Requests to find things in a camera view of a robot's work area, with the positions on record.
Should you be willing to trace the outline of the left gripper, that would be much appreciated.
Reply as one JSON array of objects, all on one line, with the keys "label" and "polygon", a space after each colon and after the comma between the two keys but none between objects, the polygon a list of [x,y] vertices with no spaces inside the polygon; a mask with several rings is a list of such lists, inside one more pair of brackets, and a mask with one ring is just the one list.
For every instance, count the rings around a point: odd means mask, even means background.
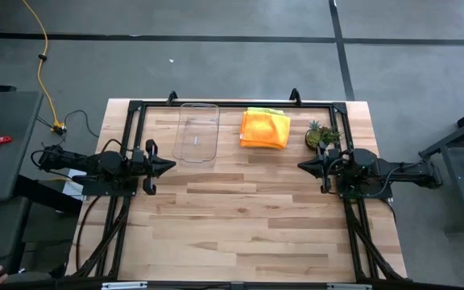
[{"label": "left gripper", "polygon": [[160,158],[158,147],[153,139],[146,141],[145,150],[135,148],[131,157],[132,176],[145,176],[143,180],[143,191],[148,196],[156,195],[156,186],[151,180],[152,177],[160,177],[165,172],[176,166],[176,162]]}]

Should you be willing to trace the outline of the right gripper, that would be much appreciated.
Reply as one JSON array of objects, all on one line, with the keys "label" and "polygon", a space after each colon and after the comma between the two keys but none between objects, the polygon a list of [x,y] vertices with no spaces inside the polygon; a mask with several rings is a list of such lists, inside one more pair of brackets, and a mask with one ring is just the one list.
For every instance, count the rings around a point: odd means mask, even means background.
[{"label": "right gripper", "polygon": [[325,145],[318,146],[318,155],[314,158],[297,164],[297,167],[314,176],[321,178],[321,192],[336,194],[332,191],[332,182],[329,176],[339,176],[347,164],[347,157],[352,153],[351,149],[340,151],[337,148],[328,149]]}]

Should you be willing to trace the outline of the orange microfiber towel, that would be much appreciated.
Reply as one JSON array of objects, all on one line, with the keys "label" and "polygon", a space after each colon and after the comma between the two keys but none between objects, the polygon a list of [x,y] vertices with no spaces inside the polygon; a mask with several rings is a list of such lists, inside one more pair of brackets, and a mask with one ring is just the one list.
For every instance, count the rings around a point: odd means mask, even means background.
[{"label": "orange microfiber towel", "polygon": [[290,135],[291,119],[283,114],[259,110],[242,112],[239,131],[241,147],[285,149]]}]

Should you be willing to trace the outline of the lime green microfiber towel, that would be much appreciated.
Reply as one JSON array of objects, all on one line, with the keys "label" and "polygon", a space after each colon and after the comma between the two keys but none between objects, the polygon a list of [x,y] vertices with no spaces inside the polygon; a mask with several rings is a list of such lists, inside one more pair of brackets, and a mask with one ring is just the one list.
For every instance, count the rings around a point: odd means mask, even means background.
[{"label": "lime green microfiber towel", "polygon": [[274,114],[274,115],[281,115],[285,116],[285,112],[282,110],[275,110],[270,108],[261,108],[261,107],[248,107],[247,111],[257,112],[257,113],[265,113],[265,114]]}]

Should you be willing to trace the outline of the succulent in black pot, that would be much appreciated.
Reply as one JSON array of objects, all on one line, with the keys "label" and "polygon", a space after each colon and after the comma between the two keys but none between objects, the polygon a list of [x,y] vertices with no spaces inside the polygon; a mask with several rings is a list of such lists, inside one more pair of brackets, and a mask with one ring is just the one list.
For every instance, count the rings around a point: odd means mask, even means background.
[{"label": "succulent in black pot", "polygon": [[337,131],[335,126],[327,127],[316,120],[312,120],[309,123],[309,129],[306,131],[304,141],[309,150],[316,151],[320,145],[327,148],[330,144],[338,143],[340,138],[341,133]]}]

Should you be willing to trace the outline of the clear plastic bin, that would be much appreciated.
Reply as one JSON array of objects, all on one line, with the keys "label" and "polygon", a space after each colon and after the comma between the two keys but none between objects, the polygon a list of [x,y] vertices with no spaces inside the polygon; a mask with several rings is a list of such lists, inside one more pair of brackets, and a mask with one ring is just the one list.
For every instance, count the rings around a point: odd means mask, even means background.
[{"label": "clear plastic bin", "polygon": [[220,109],[214,104],[186,103],[179,109],[174,158],[186,164],[203,164],[217,154]]}]

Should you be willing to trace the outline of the white paper sheet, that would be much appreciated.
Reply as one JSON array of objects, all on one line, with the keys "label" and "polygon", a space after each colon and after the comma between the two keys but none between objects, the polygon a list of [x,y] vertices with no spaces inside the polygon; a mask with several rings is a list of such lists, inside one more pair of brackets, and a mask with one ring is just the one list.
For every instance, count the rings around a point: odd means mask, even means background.
[{"label": "white paper sheet", "polygon": [[[75,170],[75,169],[70,169],[69,172],[68,172],[68,177],[71,177],[73,178],[74,176],[85,176],[86,173],[85,172],[82,172],[82,171],[78,171],[78,170]],[[67,195],[67,196],[70,196],[70,197],[73,197],[77,200],[80,200],[80,201],[85,201],[86,200],[86,196],[82,194],[82,191],[83,191],[83,186],[78,184],[78,183],[75,183],[71,180],[68,180],[65,184],[64,184],[64,189],[62,191],[63,194]]]}]

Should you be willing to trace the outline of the grey side table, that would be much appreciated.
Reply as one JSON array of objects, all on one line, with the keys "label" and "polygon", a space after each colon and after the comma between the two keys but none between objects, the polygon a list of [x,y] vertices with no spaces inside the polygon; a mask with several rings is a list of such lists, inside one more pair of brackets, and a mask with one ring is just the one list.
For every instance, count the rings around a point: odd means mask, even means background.
[{"label": "grey side table", "polygon": [[0,92],[0,136],[12,138],[0,146],[0,201],[13,195],[42,100],[37,92]]}]

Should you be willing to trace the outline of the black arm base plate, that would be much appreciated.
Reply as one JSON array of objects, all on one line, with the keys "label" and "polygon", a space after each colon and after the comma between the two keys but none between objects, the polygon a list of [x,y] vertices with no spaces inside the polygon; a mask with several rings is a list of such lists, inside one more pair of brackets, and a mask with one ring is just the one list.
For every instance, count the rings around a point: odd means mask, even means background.
[{"label": "black arm base plate", "polygon": [[337,190],[340,197],[381,198],[390,184],[390,176],[369,172],[343,172],[337,176]]},{"label": "black arm base plate", "polygon": [[72,179],[83,187],[83,195],[99,197],[132,197],[136,193],[139,180],[137,177],[131,177],[126,180],[108,181],[96,176],[74,176]]}]

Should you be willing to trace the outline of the black aluminium table frame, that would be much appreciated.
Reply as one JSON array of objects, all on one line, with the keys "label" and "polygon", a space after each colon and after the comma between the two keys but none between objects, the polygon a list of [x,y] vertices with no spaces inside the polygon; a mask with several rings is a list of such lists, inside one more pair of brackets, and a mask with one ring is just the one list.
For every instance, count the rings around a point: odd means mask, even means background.
[{"label": "black aluminium table frame", "polygon": [[[283,150],[239,146],[246,108],[220,106],[216,156],[178,165],[139,182],[126,224],[120,280],[354,282],[344,205],[321,194],[321,181],[297,164],[313,158],[304,143],[309,121],[327,126],[329,111],[283,108],[291,132]],[[147,108],[141,148],[154,139],[174,160],[179,108]],[[365,201],[371,237],[393,269],[406,276],[391,210]]]}]

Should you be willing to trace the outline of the silver frame bracket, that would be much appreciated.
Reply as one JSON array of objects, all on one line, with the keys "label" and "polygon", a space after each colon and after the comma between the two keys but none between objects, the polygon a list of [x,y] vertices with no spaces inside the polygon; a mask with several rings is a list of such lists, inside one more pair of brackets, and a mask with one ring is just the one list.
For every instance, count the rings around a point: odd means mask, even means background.
[{"label": "silver frame bracket", "polygon": [[369,284],[328,283],[327,290],[373,290]]},{"label": "silver frame bracket", "polygon": [[147,290],[147,281],[112,282],[101,285],[101,290]]}]

